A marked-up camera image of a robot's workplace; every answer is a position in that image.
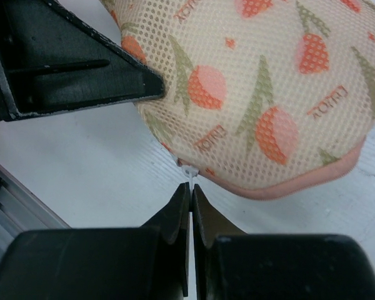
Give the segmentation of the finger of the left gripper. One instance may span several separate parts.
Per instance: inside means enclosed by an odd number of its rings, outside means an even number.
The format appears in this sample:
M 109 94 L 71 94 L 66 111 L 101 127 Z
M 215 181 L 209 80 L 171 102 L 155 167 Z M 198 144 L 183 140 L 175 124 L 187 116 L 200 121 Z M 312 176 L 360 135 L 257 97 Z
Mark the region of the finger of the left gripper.
M 164 93 L 158 73 L 57 1 L 0 1 L 0 121 Z

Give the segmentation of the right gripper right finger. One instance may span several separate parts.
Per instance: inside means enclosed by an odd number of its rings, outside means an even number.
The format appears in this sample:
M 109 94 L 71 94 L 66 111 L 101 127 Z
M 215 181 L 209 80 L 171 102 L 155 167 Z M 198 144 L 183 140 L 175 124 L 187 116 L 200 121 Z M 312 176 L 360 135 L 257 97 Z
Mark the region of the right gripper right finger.
M 341 234 L 248 234 L 192 191 L 198 299 L 375 299 L 375 272 Z

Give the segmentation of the white zipper pull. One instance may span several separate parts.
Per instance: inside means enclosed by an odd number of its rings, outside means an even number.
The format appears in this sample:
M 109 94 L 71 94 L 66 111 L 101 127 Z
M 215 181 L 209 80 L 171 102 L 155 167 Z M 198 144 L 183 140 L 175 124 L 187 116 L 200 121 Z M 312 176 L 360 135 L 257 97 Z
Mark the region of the white zipper pull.
M 193 179 L 199 175 L 199 169 L 180 158 L 176 159 L 176 164 L 181 168 L 182 173 L 188 178 L 190 193 L 193 193 Z

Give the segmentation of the floral mesh laundry bag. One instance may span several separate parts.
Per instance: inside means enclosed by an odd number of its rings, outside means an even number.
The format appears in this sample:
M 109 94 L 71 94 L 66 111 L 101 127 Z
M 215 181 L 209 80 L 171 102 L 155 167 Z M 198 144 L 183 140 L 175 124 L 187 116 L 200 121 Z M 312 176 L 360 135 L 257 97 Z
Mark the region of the floral mesh laundry bag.
M 372 1 L 104 1 L 164 79 L 136 104 L 188 175 L 276 199 L 356 165 L 375 125 Z

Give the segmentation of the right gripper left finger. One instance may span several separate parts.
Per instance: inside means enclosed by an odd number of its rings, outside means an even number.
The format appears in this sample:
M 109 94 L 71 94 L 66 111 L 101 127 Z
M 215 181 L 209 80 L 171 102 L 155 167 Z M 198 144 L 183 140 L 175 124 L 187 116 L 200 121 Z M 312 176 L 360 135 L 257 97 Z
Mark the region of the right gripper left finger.
M 140 227 L 27 231 L 0 261 L 0 299 L 182 299 L 190 188 Z

